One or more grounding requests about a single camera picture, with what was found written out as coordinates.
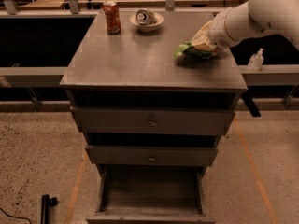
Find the drawer knob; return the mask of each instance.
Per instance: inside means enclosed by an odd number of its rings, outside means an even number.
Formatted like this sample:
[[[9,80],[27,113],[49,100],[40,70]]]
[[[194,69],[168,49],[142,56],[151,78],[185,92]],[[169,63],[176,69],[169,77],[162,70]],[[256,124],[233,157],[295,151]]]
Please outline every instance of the drawer knob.
[[[150,155],[149,162],[155,162],[155,161],[156,161],[155,157],[153,155]]]
[[[149,126],[150,127],[156,127],[156,125],[157,125],[157,122],[155,120],[150,120],[149,121]]]

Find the gray tabletop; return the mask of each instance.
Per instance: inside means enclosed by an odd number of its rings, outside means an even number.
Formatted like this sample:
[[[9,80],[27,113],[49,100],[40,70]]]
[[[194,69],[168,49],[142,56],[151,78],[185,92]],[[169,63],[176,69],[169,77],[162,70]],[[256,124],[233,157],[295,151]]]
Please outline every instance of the gray tabletop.
[[[245,90],[231,52],[210,60],[174,52],[209,20],[209,13],[159,12],[162,26],[141,33],[130,23],[135,10],[120,11],[121,33],[109,35],[104,13],[99,13],[67,67],[61,86],[103,89]]]

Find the can lid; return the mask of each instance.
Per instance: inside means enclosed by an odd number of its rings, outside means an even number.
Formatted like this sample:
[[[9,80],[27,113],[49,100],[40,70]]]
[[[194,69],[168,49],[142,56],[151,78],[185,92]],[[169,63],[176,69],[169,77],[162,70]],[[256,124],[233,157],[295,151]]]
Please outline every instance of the can lid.
[[[115,6],[116,2],[115,1],[106,1],[103,3],[104,6]]]

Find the orange line on floor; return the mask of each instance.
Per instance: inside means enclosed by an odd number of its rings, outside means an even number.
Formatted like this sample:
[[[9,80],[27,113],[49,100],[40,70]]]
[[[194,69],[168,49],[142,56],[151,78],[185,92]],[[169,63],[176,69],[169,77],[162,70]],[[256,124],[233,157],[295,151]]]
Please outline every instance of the orange line on floor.
[[[70,202],[68,204],[68,207],[67,207],[67,212],[66,212],[64,224],[70,224],[71,223],[72,216],[73,216],[74,209],[75,209],[75,204],[76,204],[77,197],[78,197],[78,190],[79,190],[79,187],[80,187],[80,184],[81,184],[81,179],[83,177],[83,173],[84,173],[84,169],[85,169],[86,160],[87,160],[87,153],[86,153],[85,150],[83,150],[81,162],[80,162],[80,165],[79,165],[78,171],[77,171],[76,183],[75,183],[75,186],[73,187],[71,200],[70,200]]]
[[[244,137],[244,135],[242,133],[242,130],[241,130],[241,128],[239,126],[239,123],[238,123],[238,121],[237,121],[236,118],[234,118],[234,125],[235,125],[235,127],[237,129],[237,132],[238,132],[239,138],[241,140],[242,146],[243,146],[243,148],[245,150],[247,159],[249,161],[249,165],[250,165],[251,170],[252,170],[252,172],[254,174],[255,181],[256,181],[256,183],[257,183],[257,185],[259,187],[259,190],[261,192],[261,195],[263,197],[263,202],[264,202],[264,204],[265,204],[265,206],[266,206],[266,208],[268,210],[268,214],[270,216],[271,222],[272,222],[272,224],[278,224],[277,215],[275,214],[274,209],[272,207],[272,204],[270,203],[267,191],[266,191],[266,189],[265,189],[265,187],[263,185],[263,182],[262,182],[261,176],[259,174],[259,171],[258,171],[258,169],[257,169],[257,167],[256,167],[256,165],[254,163],[253,157],[252,157],[252,155],[250,153],[249,145],[246,142],[246,139],[245,139],[245,137]]]

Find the red can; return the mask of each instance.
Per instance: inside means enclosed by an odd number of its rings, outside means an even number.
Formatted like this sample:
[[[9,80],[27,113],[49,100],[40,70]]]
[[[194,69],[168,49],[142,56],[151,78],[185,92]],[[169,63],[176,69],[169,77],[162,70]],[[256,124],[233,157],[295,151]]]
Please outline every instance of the red can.
[[[106,1],[103,3],[102,9],[106,15],[107,32],[109,34],[117,34],[121,31],[121,21],[119,6],[114,1]]]

